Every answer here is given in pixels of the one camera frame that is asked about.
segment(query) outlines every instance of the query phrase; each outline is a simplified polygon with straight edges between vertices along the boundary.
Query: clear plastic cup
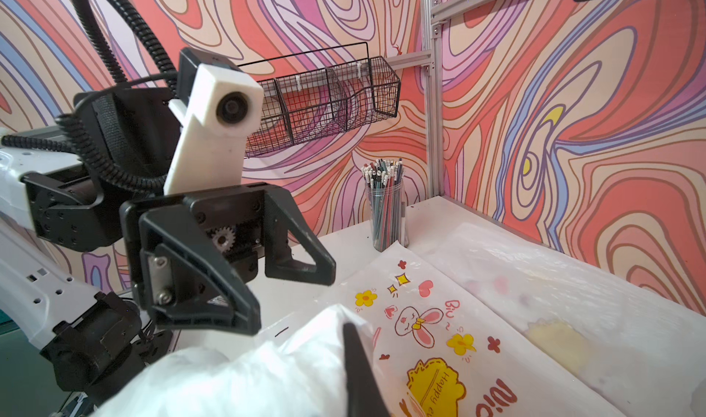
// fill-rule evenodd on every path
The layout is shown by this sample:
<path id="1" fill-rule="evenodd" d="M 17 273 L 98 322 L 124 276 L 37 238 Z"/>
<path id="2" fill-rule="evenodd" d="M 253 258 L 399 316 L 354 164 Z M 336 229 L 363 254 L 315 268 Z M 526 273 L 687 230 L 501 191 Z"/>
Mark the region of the clear plastic cup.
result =
<path id="1" fill-rule="evenodd" d="M 373 246 L 378 252 L 384 251 L 395 241 L 407 247 L 407 194 L 404 182 L 383 188 L 366 186 L 366 195 L 371 208 L 370 225 Z"/>

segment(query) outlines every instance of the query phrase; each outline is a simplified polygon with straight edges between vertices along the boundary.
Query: wall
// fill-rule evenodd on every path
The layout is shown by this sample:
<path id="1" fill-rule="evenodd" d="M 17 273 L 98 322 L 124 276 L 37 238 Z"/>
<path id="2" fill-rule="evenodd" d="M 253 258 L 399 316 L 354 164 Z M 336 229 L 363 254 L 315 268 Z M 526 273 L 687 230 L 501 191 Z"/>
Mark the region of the wall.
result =
<path id="1" fill-rule="evenodd" d="M 373 56 L 419 48 L 419 0 L 131 0 L 174 62 L 192 45 L 235 63 L 343 43 L 368 42 Z M 132 33 L 103 0 L 99 18 L 128 77 L 156 72 Z M 13 131 L 53 124 L 77 92 L 111 85 L 68 0 L 0 0 L 0 124 Z M 351 52 L 348 59 L 358 57 Z M 298 57 L 259 63 L 257 78 L 321 65 Z M 400 114 L 346 134 L 246 160 L 245 181 L 288 188 L 313 230 L 327 234 L 366 217 L 359 168 L 375 157 L 403 157 L 411 202 L 427 197 L 421 71 L 402 78 Z M 75 253 L 32 238 L 63 268 L 103 290 L 129 286 L 122 242 Z"/>
<path id="2" fill-rule="evenodd" d="M 447 195 L 703 314 L 705 0 L 494 0 L 443 38 Z"/>

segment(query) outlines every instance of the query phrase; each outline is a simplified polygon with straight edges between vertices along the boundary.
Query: white robot arm segment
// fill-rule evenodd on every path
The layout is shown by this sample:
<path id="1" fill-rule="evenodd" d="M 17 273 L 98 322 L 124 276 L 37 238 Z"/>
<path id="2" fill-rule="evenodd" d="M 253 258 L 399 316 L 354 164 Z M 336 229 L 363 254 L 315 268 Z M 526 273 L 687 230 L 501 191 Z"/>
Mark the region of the white robot arm segment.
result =
<path id="1" fill-rule="evenodd" d="M 57 324 L 71 324 L 91 308 L 99 291 L 61 271 L 5 223 L 0 223 L 0 277 L 0 310 L 38 349 L 55 338 Z"/>

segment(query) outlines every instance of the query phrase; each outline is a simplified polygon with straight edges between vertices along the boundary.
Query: white table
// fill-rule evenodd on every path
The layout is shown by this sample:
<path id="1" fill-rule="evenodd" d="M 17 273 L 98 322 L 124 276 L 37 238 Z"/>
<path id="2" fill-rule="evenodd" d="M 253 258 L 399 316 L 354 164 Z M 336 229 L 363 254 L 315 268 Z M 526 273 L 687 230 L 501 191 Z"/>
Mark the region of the white table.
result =
<path id="1" fill-rule="evenodd" d="M 409 249 L 424 254 L 441 244 L 441 241 L 464 222 L 491 225 L 501 228 L 452 200 L 434 197 L 407 208 Z M 343 228 L 319 238 L 326 250 L 336 260 L 336 284 L 348 279 L 365 267 L 380 253 L 370 239 L 370 221 Z M 301 245 L 292 247 L 295 259 L 313 263 Z M 298 310 L 305 303 L 318 298 L 329 287 L 283 281 L 265 277 L 264 261 L 260 259 L 258 276 L 248 287 L 260 301 L 262 328 L 274 324 L 284 316 Z M 176 348 L 205 346 L 221 351 L 231 359 L 254 347 L 251 336 L 218 331 L 182 331 Z"/>

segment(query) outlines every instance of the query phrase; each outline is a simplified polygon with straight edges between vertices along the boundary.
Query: yellow cartoon graphic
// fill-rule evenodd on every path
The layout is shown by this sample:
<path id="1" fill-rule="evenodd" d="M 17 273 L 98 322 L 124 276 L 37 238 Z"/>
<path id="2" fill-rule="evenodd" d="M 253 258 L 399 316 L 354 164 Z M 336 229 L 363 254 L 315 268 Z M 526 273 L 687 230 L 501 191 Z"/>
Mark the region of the yellow cartoon graphic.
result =
<path id="1" fill-rule="evenodd" d="M 370 290 L 366 290 L 363 293 L 358 293 L 357 295 L 355 295 L 355 298 L 355 305 L 359 307 L 371 307 L 373 306 L 373 301 L 378 298 L 378 295 L 371 292 Z"/>
<path id="2" fill-rule="evenodd" d="M 411 282 L 409 279 L 407 279 L 406 273 L 402 273 L 400 276 L 395 276 L 395 278 L 397 279 L 397 283 L 400 285 L 405 285 L 408 282 Z"/>
<path id="3" fill-rule="evenodd" d="M 470 334 L 465 334 L 463 337 L 460 334 L 454 334 L 451 339 L 446 341 L 446 346 L 453 348 L 453 351 L 459 356 L 463 356 L 466 351 L 476 351 L 473 347 L 473 336 Z"/>
<path id="4" fill-rule="evenodd" d="M 466 396 L 466 386 L 444 359 L 419 360 L 407 371 L 407 378 L 411 395 L 428 416 L 458 416 L 458 401 Z"/>

